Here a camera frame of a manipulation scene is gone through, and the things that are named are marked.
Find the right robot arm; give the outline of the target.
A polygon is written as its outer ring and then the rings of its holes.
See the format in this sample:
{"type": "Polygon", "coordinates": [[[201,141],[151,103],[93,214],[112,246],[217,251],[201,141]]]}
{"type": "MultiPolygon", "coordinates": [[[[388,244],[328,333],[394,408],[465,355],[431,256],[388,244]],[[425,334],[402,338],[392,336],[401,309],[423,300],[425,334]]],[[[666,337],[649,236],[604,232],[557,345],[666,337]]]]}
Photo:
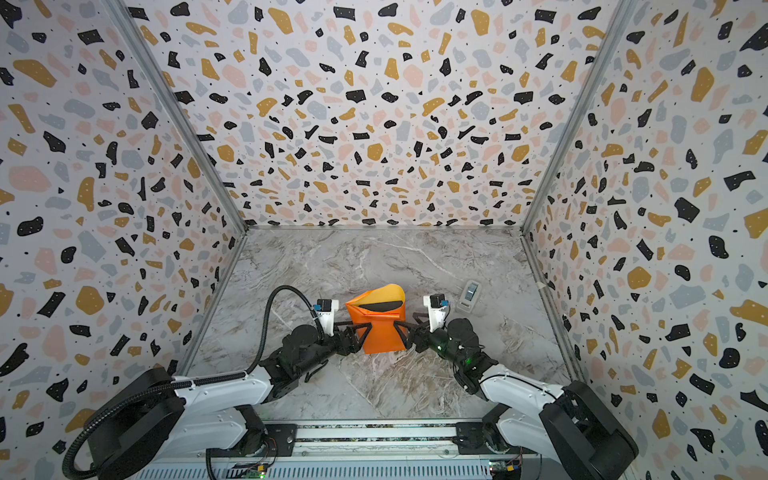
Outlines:
{"type": "Polygon", "coordinates": [[[394,323],[403,344],[434,351],[469,395],[493,404],[482,417],[483,445],[498,453],[512,447],[558,461],[572,479],[619,479],[639,447],[595,392],[574,380],[546,383],[490,357],[467,318],[432,330],[428,323],[394,323]]]}

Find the white tape dispenser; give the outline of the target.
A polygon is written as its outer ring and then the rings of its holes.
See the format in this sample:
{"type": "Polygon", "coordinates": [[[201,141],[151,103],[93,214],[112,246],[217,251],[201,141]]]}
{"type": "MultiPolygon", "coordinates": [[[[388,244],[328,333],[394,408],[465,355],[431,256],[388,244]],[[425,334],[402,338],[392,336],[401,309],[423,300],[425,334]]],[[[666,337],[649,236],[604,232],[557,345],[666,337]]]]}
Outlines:
{"type": "Polygon", "coordinates": [[[471,313],[475,305],[479,300],[481,292],[481,284],[476,280],[469,280],[459,299],[457,301],[457,309],[461,312],[471,313]]]}

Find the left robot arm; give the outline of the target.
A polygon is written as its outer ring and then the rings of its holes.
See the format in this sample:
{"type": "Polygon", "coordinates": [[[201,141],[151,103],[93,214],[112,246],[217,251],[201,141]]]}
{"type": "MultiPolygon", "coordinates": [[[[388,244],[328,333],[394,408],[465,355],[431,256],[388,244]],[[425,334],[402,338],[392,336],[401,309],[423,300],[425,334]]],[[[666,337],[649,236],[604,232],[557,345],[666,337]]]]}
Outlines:
{"type": "Polygon", "coordinates": [[[80,437],[92,458],[75,466],[77,446],[65,456],[70,479],[127,479],[154,460],[203,454],[247,457],[286,455],[276,434],[257,414],[308,382],[335,355],[359,352],[372,326],[342,323],[327,335],[313,325],[296,327],[250,371],[203,377],[173,377],[146,371],[87,421],[80,437]]]}

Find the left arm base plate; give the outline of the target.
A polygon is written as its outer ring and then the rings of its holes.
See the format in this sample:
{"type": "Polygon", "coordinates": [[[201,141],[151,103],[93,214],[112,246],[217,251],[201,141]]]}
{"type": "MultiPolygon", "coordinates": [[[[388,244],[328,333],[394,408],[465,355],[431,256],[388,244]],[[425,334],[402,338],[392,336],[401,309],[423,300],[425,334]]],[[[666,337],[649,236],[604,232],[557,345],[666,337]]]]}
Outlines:
{"type": "Polygon", "coordinates": [[[212,458],[290,457],[293,454],[297,430],[297,424],[268,423],[264,427],[248,430],[233,447],[213,448],[209,453],[212,458]]]}

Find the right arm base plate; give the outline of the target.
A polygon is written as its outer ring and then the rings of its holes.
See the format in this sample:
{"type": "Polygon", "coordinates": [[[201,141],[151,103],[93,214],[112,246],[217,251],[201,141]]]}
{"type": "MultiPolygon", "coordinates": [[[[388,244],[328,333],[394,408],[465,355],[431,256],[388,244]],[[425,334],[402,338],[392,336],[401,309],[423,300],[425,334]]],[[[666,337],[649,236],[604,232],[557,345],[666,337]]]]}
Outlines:
{"type": "Polygon", "coordinates": [[[456,435],[451,439],[462,455],[518,455],[535,454],[534,450],[508,444],[498,429],[482,421],[464,421],[455,424],[456,435]]]}

